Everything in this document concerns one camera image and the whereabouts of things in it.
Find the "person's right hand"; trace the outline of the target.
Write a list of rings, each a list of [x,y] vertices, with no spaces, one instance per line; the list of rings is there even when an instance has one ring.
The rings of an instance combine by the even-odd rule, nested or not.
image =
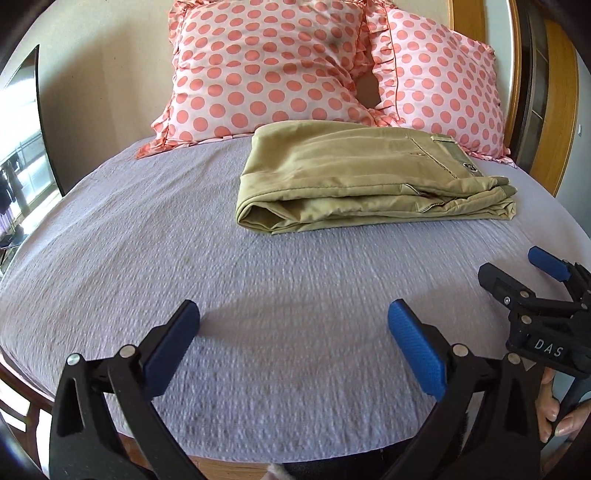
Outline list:
[[[567,437],[569,440],[574,440],[590,415],[590,401],[586,401],[581,403],[560,422],[557,421],[560,404],[553,396],[554,377],[555,371],[546,367],[536,399],[539,437],[543,443],[547,443],[551,435]]]

